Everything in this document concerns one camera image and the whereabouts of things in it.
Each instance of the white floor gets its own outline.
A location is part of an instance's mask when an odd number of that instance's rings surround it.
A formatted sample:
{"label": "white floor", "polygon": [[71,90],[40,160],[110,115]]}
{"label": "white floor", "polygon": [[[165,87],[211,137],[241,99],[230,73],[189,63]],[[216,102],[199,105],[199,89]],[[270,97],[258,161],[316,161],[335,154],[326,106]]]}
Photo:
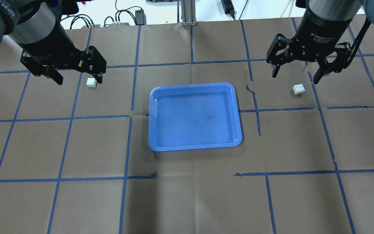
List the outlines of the white floor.
{"label": "white floor", "polygon": [[[305,9],[295,7],[295,0],[249,0],[248,6],[243,12],[243,20],[247,19],[266,19],[280,17],[301,17]],[[246,0],[232,0],[233,6],[237,12],[236,18],[239,18]],[[107,16],[115,18],[115,0],[93,0],[86,2],[86,5],[79,4],[79,14],[89,15],[95,24],[104,25]],[[144,9],[147,16],[147,24],[171,24],[177,22],[177,1],[150,3],[145,0],[118,0],[118,9],[127,9],[132,6],[140,6]],[[221,0],[196,0],[196,19],[197,21],[224,21],[232,20],[230,15],[225,15]],[[65,19],[61,22],[64,28],[70,28],[71,19]],[[134,25],[133,20],[128,14],[121,14],[121,22],[129,22]],[[73,28],[81,28],[85,24],[79,19],[73,25]]]}

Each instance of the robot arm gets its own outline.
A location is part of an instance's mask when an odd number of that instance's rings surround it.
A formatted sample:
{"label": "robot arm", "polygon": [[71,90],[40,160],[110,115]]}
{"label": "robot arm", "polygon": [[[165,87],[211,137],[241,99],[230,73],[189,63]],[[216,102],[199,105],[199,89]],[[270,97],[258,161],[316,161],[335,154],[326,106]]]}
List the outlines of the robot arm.
{"label": "robot arm", "polygon": [[[374,0],[365,0],[367,19],[354,41],[337,44],[353,17],[362,6],[359,0],[297,0],[298,7],[306,8],[300,26],[291,39],[276,34],[267,54],[266,62],[272,64],[272,77],[276,77],[281,65],[294,60],[317,62],[319,69],[313,77],[314,84],[331,73],[341,72],[352,62],[357,49],[370,26],[374,23]],[[333,52],[337,57],[328,62]]]}
{"label": "robot arm", "polygon": [[0,43],[9,34],[23,49],[21,63],[35,76],[44,75],[61,85],[63,77],[57,69],[74,69],[102,83],[105,59],[94,46],[78,50],[60,25],[61,15],[78,12],[77,0],[59,0],[56,7],[45,2],[0,0]]}

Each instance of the metal post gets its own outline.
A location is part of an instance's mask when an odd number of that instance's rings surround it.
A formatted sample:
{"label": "metal post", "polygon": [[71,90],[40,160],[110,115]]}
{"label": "metal post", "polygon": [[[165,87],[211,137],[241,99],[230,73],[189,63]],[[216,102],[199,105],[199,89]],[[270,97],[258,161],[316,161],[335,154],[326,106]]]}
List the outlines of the metal post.
{"label": "metal post", "polygon": [[181,0],[181,25],[196,26],[196,0]]}

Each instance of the white cube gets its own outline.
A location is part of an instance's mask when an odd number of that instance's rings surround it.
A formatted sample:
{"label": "white cube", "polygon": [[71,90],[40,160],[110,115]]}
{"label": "white cube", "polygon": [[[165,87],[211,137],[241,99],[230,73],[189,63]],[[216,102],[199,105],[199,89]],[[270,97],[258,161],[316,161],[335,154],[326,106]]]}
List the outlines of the white cube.
{"label": "white cube", "polygon": [[294,90],[295,95],[301,94],[305,92],[304,86],[302,84],[297,84],[292,87]]}
{"label": "white cube", "polygon": [[97,84],[98,84],[98,82],[95,80],[95,78],[88,78],[87,79],[86,85],[88,87],[96,87]]}

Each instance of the blue tray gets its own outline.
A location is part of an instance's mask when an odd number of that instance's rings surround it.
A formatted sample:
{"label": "blue tray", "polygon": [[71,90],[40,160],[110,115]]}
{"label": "blue tray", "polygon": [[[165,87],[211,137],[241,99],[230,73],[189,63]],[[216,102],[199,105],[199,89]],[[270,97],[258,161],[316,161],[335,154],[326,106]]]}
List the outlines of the blue tray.
{"label": "blue tray", "polygon": [[151,91],[148,143],[154,151],[233,147],[241,141],[231,84],[164,86]]}

